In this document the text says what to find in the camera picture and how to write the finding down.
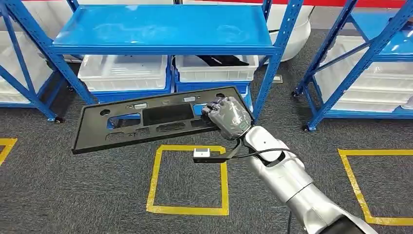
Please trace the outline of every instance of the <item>caster wheel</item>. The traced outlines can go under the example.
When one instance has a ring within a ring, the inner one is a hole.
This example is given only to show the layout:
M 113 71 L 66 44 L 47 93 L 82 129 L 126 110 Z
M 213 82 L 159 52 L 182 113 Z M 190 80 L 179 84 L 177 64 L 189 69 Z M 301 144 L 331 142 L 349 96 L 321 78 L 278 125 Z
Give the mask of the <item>caster wheel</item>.
M 297 94 L 296 91 L 291 92 L 291 97 L 297 98 L 297 97 L 299 97 L 299 96 L 300 96 L 300 95 Z
M 55 124 L 60 124 L 60 123 L 64 123 L 64 119 L 60 118 L 60 117 L 56 117 L 55 118 Z
M 304 132 L 306 132 L 306 133 L 308 133 L 308 132 L 310 131 L 310 129 L 308 128 L 307 125 L 302 126 L 301 129 L 302 129 Z

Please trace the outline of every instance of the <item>carpeted floor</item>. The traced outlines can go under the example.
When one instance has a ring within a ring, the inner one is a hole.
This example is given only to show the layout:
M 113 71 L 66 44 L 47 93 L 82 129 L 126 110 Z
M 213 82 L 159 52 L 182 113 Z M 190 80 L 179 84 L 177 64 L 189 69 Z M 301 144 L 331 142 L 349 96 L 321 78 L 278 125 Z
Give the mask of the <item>carpeted floor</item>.
M 320 46 L 325 32 L 313 31 L 304 49 L 281 64 L 284 83 L 274 84 L 259 124 L 303 158 L 316 185 L 349 212 L 363 214 L 337 148 L 413 149 L 408 120 L 324 120 L 313 133 L 304 101 L 290 93 Z M 251 92 L 258 92 L 263 70 Z M 1 109 L 0 138 L 17 143 L 0 167 L 0 233 L 192 234 L 286 232 L 288 209 L 239 159 L 228 163 L 229 216 L 146 212 L 153 159 L 160 144 L 234 145 L 205 133 L 72 155 L 77 118 L 84 103 L 62 89 L 53 109 L 66 122 L 56 125 L 37 110 Z M 374 216 L 413 217 L 413 157 L 349 157 Z M 188 152 L 165 152 L 155 205 L 220 207 L 218 165 L 196 165 Z M 411 234 L 413 226 L 373 225 L 380 234 Z M 303 230 L 295 220 L 292 233 Z

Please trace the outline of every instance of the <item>white plastic bin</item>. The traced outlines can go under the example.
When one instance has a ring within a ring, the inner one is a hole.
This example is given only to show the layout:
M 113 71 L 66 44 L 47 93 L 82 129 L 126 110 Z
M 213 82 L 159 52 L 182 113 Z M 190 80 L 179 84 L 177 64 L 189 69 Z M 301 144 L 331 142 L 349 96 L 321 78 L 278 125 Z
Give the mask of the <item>white plastic bin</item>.
M 249 66 L 210 67 L 197 56 L 176 56 L 180 82 L 251 81 L 258 68 L 258 56 L 236 56 Z
M 41 65 L 43 64 L 45 67 L 47 67 L 46 62 L 45 60 L 40 58 L 40 56 L 38 55 L 38 49 L 22 32 L 16 32 L 16 37 L 18 39 L 20 49 L 23 53 L 23 58 L 29 71 L 30 78 L 32 79 L 32 83 L 35 89 L 37 88 L 38 90 L 44 83 L 45 79 L 47 79 L 37 78 L 39 70 L 42 69 Z M 6 69 L 14 78 L 16 78 L 24 87 L 28 88 L 8 32 L 1 31 L 0 38 L 1 66 Z M 6 80 L 0 77 L 0 92 L 16 93 L 17 90 L 8 82 L 6 82 Z
M 53 73 L 53 70 L 47 66 L 44 60 L 38 60 L 36 67 L 28 67 L 28 69 L 35 92 L 38 93 L 39 89 Z M 6 80 L 0 78 L 0 102 L 29 103 L 30 101 Z
M 400 103 L 374 101 L 344 101 L 339 100 L 331 109 L 342 111 L 369 111 L 391 113 L 400 106 Z
M 47 66 L 47 63 L 38 53 L 39 50 L 22 32 L 16 32 L 20 49 L 23 53 L 24 61 L 29 71 L 30 79 L 36 93 L 43 86 L 45 81 L 53 73 L 53 70 Z M 17 81 L 24 87 L 28 88 L 23 72 L 17 59 L 16 52 L 13 48 L 8 32 L 0 32 L 0 64 L 5 68 Z M 0 102 L 9 103 L 29 103 L 22 94 L 20 94 L 11 84 L 3 77 L 0 77 Z
M 90 91 L 164 89 L 167 56 L 86 55 L 78 77 Z
M 337 58 L 362 44 L 361 37 L 337 37 L 325 61 Z M 364 51 L 355 53 L 315 74 L 324 102 L 343 82 Z M 333 110 L 391 112 L 413 96 L 413 70 L 407 62 L 374 62 L 344 92 Z
M 362 37 L 338 36 L 335 45 L 328 51 L 323 64 L 337 58 L 364 43 Z M 360 60 L 367 48 L 333 64 L 336 77 L 343 81 L 346 75 Z M 352 88 L 400 89 L 413 91 L 413 69 L 411 62 L 373 62 L 354 82 Z

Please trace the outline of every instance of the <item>yellow floor tape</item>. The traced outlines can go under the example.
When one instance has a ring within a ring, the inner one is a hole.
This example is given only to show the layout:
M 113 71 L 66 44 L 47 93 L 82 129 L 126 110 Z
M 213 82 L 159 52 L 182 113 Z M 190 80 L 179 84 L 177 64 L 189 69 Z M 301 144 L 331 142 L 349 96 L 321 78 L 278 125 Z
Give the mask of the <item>yellow floor tape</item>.
M 9 155 L 16 141 L 17 138 L 0 138 L 0 146 L 4 146 L 3 150 L 0 152 L 0 166 Z
M 389 226 L 413 226 L 413 218 L 373 217 L 357 184 L 347 156 L 413 156 L 413 150 L 341 150 L 338 149 L 344 169 L 360 203 L 366 222 Z
M 146 211 L 159 214 L 174 214 L 174 215 L 229 215 L 229 196 L 228 196 L 228 172 L 226 162 L 221 163 L 221 208 L 204 208 L 204 207 L 175 207 L 175 206 L 154 206 L 156 185 L 158 183 L 159 167 L 161 165 L 163 151 L 193 151 L 195 148 L 209 148 L 211 151 L 218 151 L 220 154 L 225 154 L 225 148 L 222 146 L 209 145 L 161 145 L 156 151 L 155 161 L 153 163 L 152 179 L 150 180 L 150 188 L 148 201 L 146 203 Z

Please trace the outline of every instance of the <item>silver robotic arm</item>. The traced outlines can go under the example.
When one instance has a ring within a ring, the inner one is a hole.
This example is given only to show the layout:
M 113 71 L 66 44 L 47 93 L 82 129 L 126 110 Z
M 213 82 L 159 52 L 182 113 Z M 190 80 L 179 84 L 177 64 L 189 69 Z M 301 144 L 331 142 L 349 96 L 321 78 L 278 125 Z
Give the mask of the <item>silver robotic arm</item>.
M 231 97 L 220 98 L 206 106 L 203 113 L 219 126 L 223 137 L 238 140 L 234 152 L 240 144 L 257 152 L 248 159 L 251 169 L 278 200 L 290 208 L 308 234 L 376 234 L 366 222 L 343 210 L 321 192 L 305 171 L 303 162 L 284 142 L 261 126 L 245 125 L 251 123 L 251 118 L 238 101 Z M 236 158 L 234 152 L 226 159 Z

